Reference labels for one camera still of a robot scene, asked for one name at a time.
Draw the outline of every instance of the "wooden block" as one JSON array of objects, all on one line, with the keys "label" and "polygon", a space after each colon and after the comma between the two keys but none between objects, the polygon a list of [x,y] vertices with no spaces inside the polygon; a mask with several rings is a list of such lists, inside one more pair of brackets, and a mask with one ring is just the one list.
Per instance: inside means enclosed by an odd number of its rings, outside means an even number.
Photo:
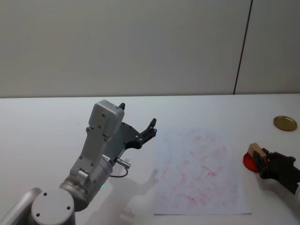
[{"label": "wooden block", "polygon": [[253,158],[254,151],[257,151],[258,154],[261,155],[261,157],[263,157],[265,159],[267,158],[267,154],[264,153],[264,151],[261,149],[261,147],[259,147],[259,145],[257,143],[252,143],[249,145],[248,153],[252,158]]}]

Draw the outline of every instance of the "white sheet of paper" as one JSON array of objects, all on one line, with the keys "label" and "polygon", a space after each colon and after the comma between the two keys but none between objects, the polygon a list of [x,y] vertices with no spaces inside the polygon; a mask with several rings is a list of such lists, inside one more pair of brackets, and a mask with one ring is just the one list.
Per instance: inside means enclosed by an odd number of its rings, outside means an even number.
[{"label": "white sheet of paper", "polygon": [[221,132],[160,128],[155,140],[155,214],[250,213],[232,151]]}]

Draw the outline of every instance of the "red stain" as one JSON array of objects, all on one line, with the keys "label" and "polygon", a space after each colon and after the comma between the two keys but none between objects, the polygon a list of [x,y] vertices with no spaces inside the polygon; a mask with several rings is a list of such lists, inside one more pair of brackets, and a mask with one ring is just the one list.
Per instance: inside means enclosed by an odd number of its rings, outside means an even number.
[{"label": "red stain", "polygon": [[213,172],[210,168],[208,168],[207,166],[202,166],[203,169],[207,170],[209,173],[207,175],[209,175],[210,177],[215,177],[217,176],[216,172]]},{"label": "red stain", "polygon": [[186,184],[186,182],[188,181],[188,176],[184,173],[181,174],[181,179],[179,181],[179,183],[177,183],[172,190],[178,190],[179,188],[184,187],[184,185]]},{"label": "red stain", "polygon": [[199,140],[201,140],[201,139],[202,139],[201,135],[198,135],[198,136],[195,137],[194,140],[195,140],[195,141],[199,141]]},{"label": "red stain", "polygon": [[201,191],[200,189],[197,189],[197,192],[198,192],[199,197],[203,201],[205,201],[206,203],[211,202],[211,199],[209,198],[209,196],[205,192]]},{"label": "red stain", "polygon": [[189,153],[190,153],[192,156],[196,157],[196,154],[195,154],[193,151],[189,151]]},{"label": "red stain", "polygon": [[194,198],[192,198],[191,196],[188,196],[188,195],[186,195],[186,194],[182,194],[186,199],[188,199],[190,202],[193,202],[194,204],[198,204],[198,202],[194,199]]}]

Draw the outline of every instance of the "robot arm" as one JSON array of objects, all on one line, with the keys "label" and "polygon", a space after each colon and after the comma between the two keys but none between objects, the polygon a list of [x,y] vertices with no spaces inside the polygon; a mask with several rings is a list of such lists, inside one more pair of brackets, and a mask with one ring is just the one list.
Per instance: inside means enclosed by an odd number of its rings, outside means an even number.
[{"label": "robot arm", "polygon": [[156,119],[139,133],[122,122],[124,109],[124,103],[117,107],[106,100],[94,105],[81,155],[60,185],[73,196],[75,211],[81,211],[89,205],[116,163],[123,165],[126,170],[130,168],[130,164],[120,159],[126,149],[140,149],[156,135]]},{"label": "robot arm", "polygon": [[139,133],[122,122],[124,110],[124,103],[96,103],[83,150],[60,188],[49,192],[33,188],[0,220],[0,225],[75,225],[75,212],[89,205],[116,163],[124,166],[126,174],[112,177],[127,175],[131,165],[120,159],[124,151],[140,149],[156,135],[156,119]]},{"label": "robot arm", "polygon": [[277,152],[262,149],[267,155],[264,159],[257,151],[253,159],[262,179],[274,179],[281,183],[300,202],[300,170],[294,166],[296,159]]}]

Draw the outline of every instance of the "table surface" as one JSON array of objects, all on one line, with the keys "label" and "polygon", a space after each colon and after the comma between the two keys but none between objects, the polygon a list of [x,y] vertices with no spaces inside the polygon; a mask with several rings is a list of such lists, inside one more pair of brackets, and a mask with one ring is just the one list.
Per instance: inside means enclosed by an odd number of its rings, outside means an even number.
[{"label": "table surface", "polygon": [[[0,99],[0,217],[33,187],[57,188],[69,174],[85,141],[93,105],[102,97]],[[140,150],[127,150],[132,164],[123,179],[105,183],[87,209],[76,213],[78,225],[151,224],[299,224],[276,194],[262,189],[254,173],[242,164],[250,143],[294,156],[300,167],[300,129],[284,132],[273,118],[286,115],[300,121],[300,94],[105,97],[126,103],[124,122],[138,131],[157,118],[163,126],[221,127],[230,141],[236,168],[252,214],[154,216],[153,140]]]}]

